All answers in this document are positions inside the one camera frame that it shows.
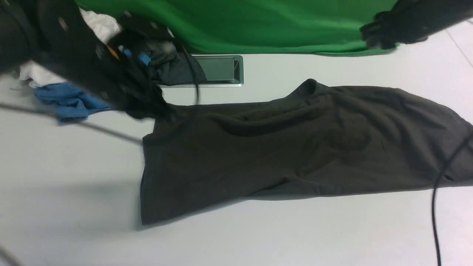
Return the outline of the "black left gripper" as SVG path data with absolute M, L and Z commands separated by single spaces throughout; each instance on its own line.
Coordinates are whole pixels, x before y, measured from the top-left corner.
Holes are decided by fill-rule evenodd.
M 167 103 L 159 86 L 149 81 L 135 56 L 117 48 L 74 52 L 74 82 L 112 108 L 130 116 L 167 118 Z

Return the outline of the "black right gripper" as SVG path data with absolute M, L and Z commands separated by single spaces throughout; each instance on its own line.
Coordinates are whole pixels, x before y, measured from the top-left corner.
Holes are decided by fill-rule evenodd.
M 360 35 L 368 49 L 381 50 L 423 42 L 429 37 L 417 19 L 390 11 L 377 13 L 371 23 L 360 28 Z

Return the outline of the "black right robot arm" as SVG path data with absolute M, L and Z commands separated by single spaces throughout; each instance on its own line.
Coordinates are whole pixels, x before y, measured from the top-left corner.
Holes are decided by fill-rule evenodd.
M 390 50 L 397 44 L 423 42 L 472 16 L 471 0 L 398 0 L 390 10 L 377 13 L 360 33 L 368 49 Z

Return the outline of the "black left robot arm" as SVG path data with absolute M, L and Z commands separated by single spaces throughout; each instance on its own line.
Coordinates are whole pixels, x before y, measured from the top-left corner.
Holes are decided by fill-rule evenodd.
M 28 61 L 134 118 L 172 113 L 140 61 L 102 42 L 73 0 L 1 1 L 1 73 Z

